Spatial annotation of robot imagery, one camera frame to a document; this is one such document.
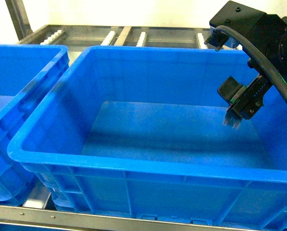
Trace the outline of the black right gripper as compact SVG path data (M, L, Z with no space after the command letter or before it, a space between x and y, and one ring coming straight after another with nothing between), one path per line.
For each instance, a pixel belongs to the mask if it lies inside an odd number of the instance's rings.
M247 87L229 76L217 90L229 104L226 118L250 120L263 106L263 97L270 88L271 82L263 76L257 76Z

